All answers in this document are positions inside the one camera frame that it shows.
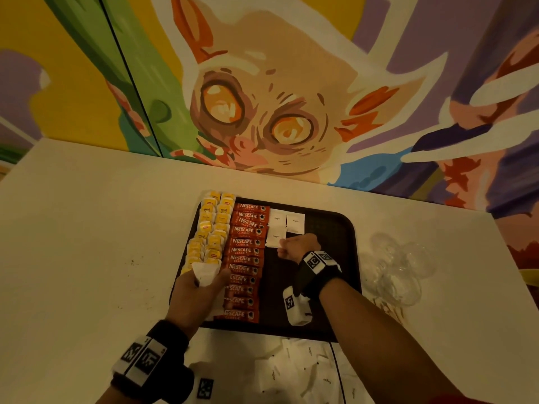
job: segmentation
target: tray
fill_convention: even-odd
[[[322,249],[331,255],[341,266],[342,274],[348,284],[361,292],[356,236],[354,226],[348,218],[340,213],[331,211],[269,203],[267,201],[248,198],[237,198],[236,203],[266,205],[278,210],[305,214],[305,232],[316,234]],[[192,238],[197,230],[198,213],[199,211],[195,215],[189,238]],[[287,237],[293,237],[295,235],[288,233]],[[187,246],[183,252],[176,277],[179,276],[182,266],[185,263],[186,253]],[[305,326],[292,326],[289,324],[282,298],[282,291],[292,285],[297,270],[298,266],[295,263],[282,260],[277,256],[276,248],[265,248],[264,270],[262,271],[258,291],[260,296],[259,323],[244,323],[237,320],[214,320],[212,322],[204,322],[202,327],[271,334],[298,339],[337,341],[326,314],[322,309],[322,305],[318,301],[312,300],[309,302],[313,313],[313,320],[309,324]]]

